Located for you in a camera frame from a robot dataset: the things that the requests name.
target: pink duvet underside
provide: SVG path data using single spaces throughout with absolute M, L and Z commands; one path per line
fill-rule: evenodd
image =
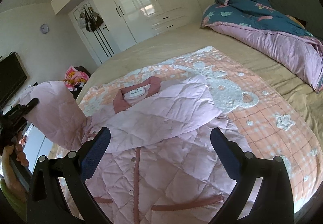
M 323 45 L 318 39 L 258 30 L 233 23 L 215 22 L 206 26 L 218 33 L 232 36 L 281 63 L 313 87 L 316 93 L 323 88 L 320 85 Z

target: television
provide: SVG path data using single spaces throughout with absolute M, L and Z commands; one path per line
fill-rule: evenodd
M 0 61 L 0 109 L 14 97 L 26 81 L 27 76 L 20 65 L 18 54 L 11 52 Z

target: wall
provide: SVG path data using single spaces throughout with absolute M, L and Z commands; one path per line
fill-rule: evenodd
M 42 34 L 45 23 L 49 33 Z M 16 98 L 29 84 L 63 80 L 71 65 L 84 66 L 90 73 L 97 69 L 68 15 L 55 15 L 50 3 L 0 13 L 0 41 L 0 56 L 17 52 L 28 76 Z

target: clothing label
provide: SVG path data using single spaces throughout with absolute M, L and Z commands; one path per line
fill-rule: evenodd
M 129 92 L 129 97 L 138 97 L 145 94 L 145 87 L 139 87 Z

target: green sleeve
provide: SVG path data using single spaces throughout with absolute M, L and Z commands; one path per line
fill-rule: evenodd
M 2 193 L 4 194 L 5 198 L 11 205 L 11 207 L 14 209 L 14 211 L 19 215 L 19 217 L 25 222 L 26 221 L 26 215 L 27 215 L 27 205 L 23 203 L 20 199 L 17 199 L 13 194 L 11 194 L 10 190 L 8 190 L 4 179 L 0 180 L 0 188 L 2 190 Z

